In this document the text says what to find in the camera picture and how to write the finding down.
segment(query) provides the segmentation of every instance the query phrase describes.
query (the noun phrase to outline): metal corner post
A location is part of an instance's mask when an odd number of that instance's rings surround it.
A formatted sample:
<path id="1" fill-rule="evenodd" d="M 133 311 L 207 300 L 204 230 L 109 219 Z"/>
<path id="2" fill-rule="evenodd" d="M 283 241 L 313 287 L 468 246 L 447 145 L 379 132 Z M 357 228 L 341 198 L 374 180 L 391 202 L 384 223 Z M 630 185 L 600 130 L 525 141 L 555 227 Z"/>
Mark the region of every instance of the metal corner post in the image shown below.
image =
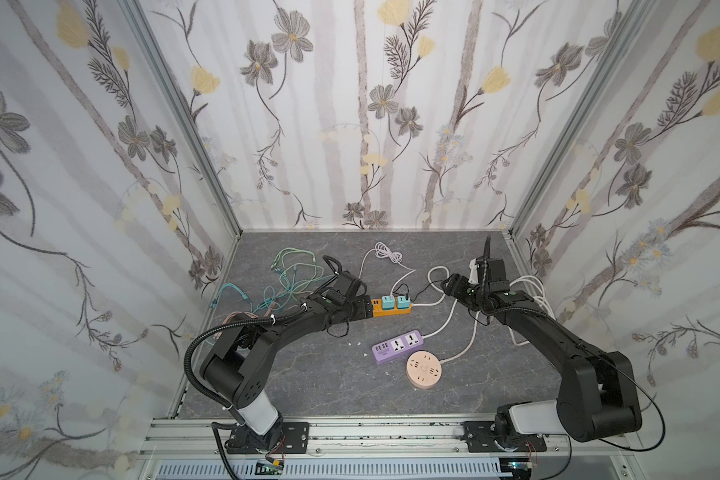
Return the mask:
<path id="1" fill-rule="evenodd" d="M 181 90 L 179 90 L 179 86 L 176 84 L 168 68 L 168 63 L 163 57 L 163 53 L 160 51 L 155 35 L 144 16 L 144 10 L 141 8 L 138 0 L 117 0 L 117 2 L 120 4 L 128 26 L 136 36 L 136 40 L 146 56 L 147 63 L 157 79 L 163 97 L 168 103 L 169 108 L 173 111 L 184 137 L 190 143 L 190 148 L 198 160 L 197 163 L 202 172 L 202 176 L 206 179 L 213 198 L 222 211 L 227 226 L 231 229 L 236 241 L 238 241 L 242 234 L 240 222 L 237 221 L 235 212 L 232 211 L 232 207 L 227 201 L 226 193 L 219 182 L 219 178 L 216 176 L 216 172 L 213 170 L 213 164 L 208 157 L 208 152 L 202 147 L 202 140 L 200 139 L 200 134 L 197 131 L 195 122 L 192 121 L 189 107 L 186 105 Z"/>
<path id="2" fill-rule="evenodd" d="M 584 122 L 596 107 L 597 101 L 604 93 L 608 81 L 613 76 L 621 60 L 628 53 L 633 40 L 637 37 L 655 4 L 657 4 L 657 0 L 633 0 L 626 10 L 624 19 L 616 30 L 614 40 L 608 44 L 603 58 L 597 64 L 592 79 L 586 85 L 574 111 L 563 128 L 563 132 L 550 150 L 544 165 L 533 182 L 533 186 L 530 188 L 530 193 L 520 206 L 518 215 L 512 225 L 515 233 L 527 226 L 531 215 L 536 210 L 547 187 L 549 187 L 555 172 L 557 172 L 557 168 L 565 159 L 570 146 L 584 126 Z"/>

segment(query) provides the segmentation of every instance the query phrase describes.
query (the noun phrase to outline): floral wallpaper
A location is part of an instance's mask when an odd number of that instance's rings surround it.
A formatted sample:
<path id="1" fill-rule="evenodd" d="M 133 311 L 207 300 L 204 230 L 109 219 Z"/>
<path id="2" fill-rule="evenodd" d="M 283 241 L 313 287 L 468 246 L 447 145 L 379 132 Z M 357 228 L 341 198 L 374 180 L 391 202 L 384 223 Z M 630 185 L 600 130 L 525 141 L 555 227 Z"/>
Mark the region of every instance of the floral wallpaper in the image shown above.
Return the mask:
<path id="1" fill-rule="evenodd" d="M 557 318 L 662 408 L 643 470 L 720 478 L 720 1 L 658 3 L 551 185 L 513 236 Z M 641 403 L 638 448 L 660 435 Z"/>
<path id="2" fill-rule="evenodd" d="M 125 17 L 0 2 L 0 478 L 131 478 L 233 238 Z"/>
<path id="3" fill-rule="evenodd" d="M 624 0 L 141 0 L 245 228 L 501 228 Z"/>

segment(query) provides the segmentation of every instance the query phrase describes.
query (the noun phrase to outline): power outlet socket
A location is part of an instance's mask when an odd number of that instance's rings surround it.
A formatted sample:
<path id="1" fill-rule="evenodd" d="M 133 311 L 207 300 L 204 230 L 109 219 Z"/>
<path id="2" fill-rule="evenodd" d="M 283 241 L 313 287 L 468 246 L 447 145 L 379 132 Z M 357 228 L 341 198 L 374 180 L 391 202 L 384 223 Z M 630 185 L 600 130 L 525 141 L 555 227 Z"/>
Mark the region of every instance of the power outlet socket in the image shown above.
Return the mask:
<path id="1" fill-rule="evenodd" d="M 418 330 L 413 330 L 385 342 L 377 343 L 371 347 L 371 350 L 376 363 L 381 365 L 400 356 L 408 356 L 422 348 L 424 348 L 424 338 Z"/>

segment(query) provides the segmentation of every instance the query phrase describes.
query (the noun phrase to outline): pink round power strip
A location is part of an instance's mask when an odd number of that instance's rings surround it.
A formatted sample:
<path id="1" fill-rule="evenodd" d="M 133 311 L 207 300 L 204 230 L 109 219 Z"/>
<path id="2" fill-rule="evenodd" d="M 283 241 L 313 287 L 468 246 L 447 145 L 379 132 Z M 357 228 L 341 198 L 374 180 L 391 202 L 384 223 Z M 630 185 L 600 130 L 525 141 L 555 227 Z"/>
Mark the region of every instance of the pink round power strip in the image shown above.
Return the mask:
<path id="1" fill-rule="evenodd" d="M 440 379 L 440 360 L 430 352 L 419 350 L 408 358 L 405 366 L 408 380 L 417 389 L 431 389 Z"/>

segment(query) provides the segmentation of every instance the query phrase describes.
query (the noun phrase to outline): gray marble surface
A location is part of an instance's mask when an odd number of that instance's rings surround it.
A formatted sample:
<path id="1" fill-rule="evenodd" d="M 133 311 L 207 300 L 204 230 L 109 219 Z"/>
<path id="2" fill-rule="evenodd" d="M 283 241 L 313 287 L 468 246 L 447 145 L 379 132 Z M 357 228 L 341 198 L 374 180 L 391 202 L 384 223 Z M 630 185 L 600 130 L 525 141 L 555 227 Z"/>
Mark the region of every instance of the gray marble surface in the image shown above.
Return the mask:
<path id="1" fill-rule="evenodd" d="M 287 246 L 311 250 L 320 260 L 327 254 L 339 259 L 345 270 L 356 274 L 363 255 L 376 242 L 384 242 L 403 253 L 403 264 L 418 269 L 405 278 L 412 293 L 427 283 L 427 271 L 447 266 L 451 273 L 469 274 L 469 261 L 482 255 L 486 232 L 293 232 L 243 234 L 228 281 L 242 288 L 254 303 L 260 302 L 266 285 L 278 285 L 269 269 L 280 249 Z M 492 233 L 491 256 L 504 258 L 509 278 L 518 270 L 499 233 Z M 389 294 L 392 284 L 406 272 L 388 259 L 370 254 L 362 279 L 372 298 Z M 435 271 L 432 278 L 443 278 Z M 441 293 L 429 289 L 419 302 L 434 302 Z M 492 322 L 478 325 L 471 349 L 461 358 L 443 365 L 442 379 L 429 390 L 413 388 L 405 375 L 405 360 L 377 366 L 371 347 L 378 342 L 417 329 L 435 331 L 448 317 L 453 300 L 440 305 L 414 308 L 407 315 L 384 316 L 354 322 L 349 334 L 334 338 L 313 333 L 278 352 L 266 386 L 272 403 L 286 416 L 392 415 L 493 412 L 496 407 L 518 401 L 555 398 L 560 377 L 551 364 L 530 345 L 514 346 L 506 326 Z M 229 312 L 248 310 L 240 294 L 226 289 L 213 325 Z M 424 350 L 440 359 L 460 352 L 469 343 L 474 320 L 456 306 L 448 326 L 426 339 Z M 196 362 L 204 356 L 196 353 Z M 181 418 L 218 417 L 218 404 L 190 387 Z"/>

